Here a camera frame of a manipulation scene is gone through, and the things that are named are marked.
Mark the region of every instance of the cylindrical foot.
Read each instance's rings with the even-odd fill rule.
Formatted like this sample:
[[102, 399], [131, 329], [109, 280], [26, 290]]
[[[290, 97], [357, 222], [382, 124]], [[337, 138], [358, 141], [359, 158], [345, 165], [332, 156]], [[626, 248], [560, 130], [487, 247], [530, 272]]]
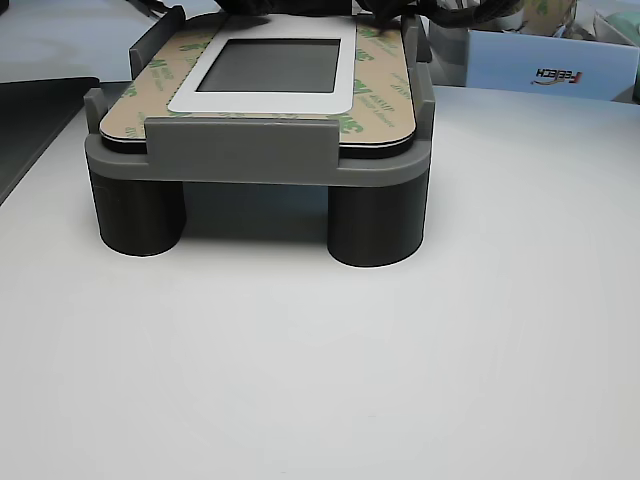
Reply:
[[356, 267], [399, 262], [422, 243], [429, 171], [390, 187], [330, 187], [327, 246]]
[[113, 250], [145, 257], [173, 247], [186, 222], [182, 182], [115, 180], [89, 170], [100, 236]]

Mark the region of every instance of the white box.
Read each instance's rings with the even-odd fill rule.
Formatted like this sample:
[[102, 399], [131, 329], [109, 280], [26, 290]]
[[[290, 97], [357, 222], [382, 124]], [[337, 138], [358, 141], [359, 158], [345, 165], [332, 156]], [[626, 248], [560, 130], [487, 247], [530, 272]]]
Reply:
[[640, 54], [615, 34], [601, 43], [431, 23], [429, 40], [451, 85], [620, 102], [631, 101]]

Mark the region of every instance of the display screen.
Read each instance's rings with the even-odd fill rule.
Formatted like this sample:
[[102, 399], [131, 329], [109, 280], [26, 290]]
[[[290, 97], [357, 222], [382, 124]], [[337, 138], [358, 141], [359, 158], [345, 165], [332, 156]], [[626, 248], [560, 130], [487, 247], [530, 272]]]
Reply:
[[229, 40], [198, 92], [331, 93], [338, 39]]

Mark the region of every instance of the feetech logo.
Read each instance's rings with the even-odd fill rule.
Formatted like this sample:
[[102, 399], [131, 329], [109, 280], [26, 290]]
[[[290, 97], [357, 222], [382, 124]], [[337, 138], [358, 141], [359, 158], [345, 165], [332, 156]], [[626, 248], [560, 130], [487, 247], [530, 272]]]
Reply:
[[536, 73], [537, 78], [548, 80], [534, 80], [531, 84], [535, 85], [556, 85], [558, 83], [580, 83], [582, 72], [574, 72], [572, 70], [553, 70], [551, 68], [539, 68]]

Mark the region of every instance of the gray 3d-printed holder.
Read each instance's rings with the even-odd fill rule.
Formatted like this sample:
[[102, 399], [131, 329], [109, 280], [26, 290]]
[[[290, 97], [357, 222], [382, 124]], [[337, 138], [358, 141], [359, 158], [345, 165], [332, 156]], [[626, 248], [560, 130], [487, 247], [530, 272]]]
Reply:
[[[178, 30], [224, 18], [185, 21], [174, 7], [131, 48], [132, 77]], [[406, 151], [387, 158], [341, 156], [337, 120], [301, 119], [147, 118], [147, 153], [118, 153], [100, 134], [102, 92], [89, 92], [85, 150], [105, 243], [129, 255], [171, 248], [185, 222], [182, 182], [324, 185], [335, 258], [377, 266], [411, 255], [422, 241], [435, 100], [422, 22], [404, 17], [401, 28], [416, 131]]]

